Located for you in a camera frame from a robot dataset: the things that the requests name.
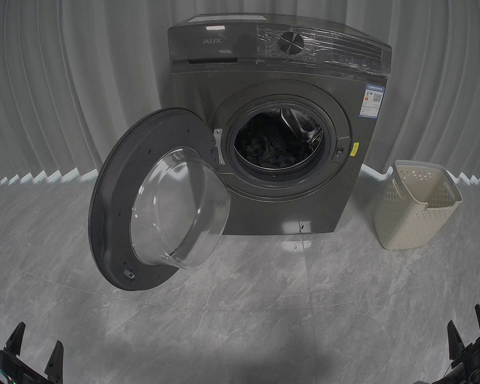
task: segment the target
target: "marble floor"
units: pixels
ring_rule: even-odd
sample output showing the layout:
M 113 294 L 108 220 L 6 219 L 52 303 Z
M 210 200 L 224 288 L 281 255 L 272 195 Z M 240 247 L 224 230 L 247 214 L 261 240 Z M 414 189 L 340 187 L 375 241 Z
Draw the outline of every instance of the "marble floor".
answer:
M 478 185 L 430 244 L 386 251 L 386 182 L 361 173 L 334 233 L 224 236 L 197 270 L 124 292 L 90 254 L 94 183 L 0 186 L 0 341 L 24 321 L 43 372 L 61 340 L 65 383 L 430 383 L 450 319 L 480 336 Z

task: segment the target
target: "open door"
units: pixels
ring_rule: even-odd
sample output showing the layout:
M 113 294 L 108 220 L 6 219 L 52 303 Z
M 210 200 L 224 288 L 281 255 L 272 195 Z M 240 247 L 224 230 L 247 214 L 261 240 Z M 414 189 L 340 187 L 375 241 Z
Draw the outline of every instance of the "open door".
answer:
M 115 144 L 88 215 L 90 249 L 111 284 L 150 289 L 211 254 L 230 211 L 215 144 L 208 126 L 181 108 L 153 112 Z

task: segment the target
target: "front-load washing machine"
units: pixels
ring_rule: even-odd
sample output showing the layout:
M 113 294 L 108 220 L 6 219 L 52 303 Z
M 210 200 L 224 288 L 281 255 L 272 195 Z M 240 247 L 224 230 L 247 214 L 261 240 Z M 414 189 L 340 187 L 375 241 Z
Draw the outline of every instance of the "front-load washing machine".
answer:
M 391 48 L 345 25 L 201 15 L 168 30 L 173 88 L 99 172 L 89 240 L 103 276 L 155 287 L 221 234 L 334 231 L 367 151 Z

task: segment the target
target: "black clothes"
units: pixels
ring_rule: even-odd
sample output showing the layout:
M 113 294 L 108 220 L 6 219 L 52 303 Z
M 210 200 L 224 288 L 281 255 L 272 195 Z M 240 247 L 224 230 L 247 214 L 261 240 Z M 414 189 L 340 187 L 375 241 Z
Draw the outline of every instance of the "black clothes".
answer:
M 311 153 L 280 116 L 259 113 L 239 131 L 235 147 L 247 161 L 263 168 L 286 168 L 298 164 Z

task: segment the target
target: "laundry basket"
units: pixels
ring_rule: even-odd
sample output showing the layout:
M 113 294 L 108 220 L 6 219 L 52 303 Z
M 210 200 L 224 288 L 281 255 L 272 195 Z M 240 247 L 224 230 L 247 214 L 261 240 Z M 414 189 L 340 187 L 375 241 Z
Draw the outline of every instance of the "laundry basket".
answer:
M 373 221 L 385 249 L 427 244 L 462 202 L 445 168 L 397 160 Z

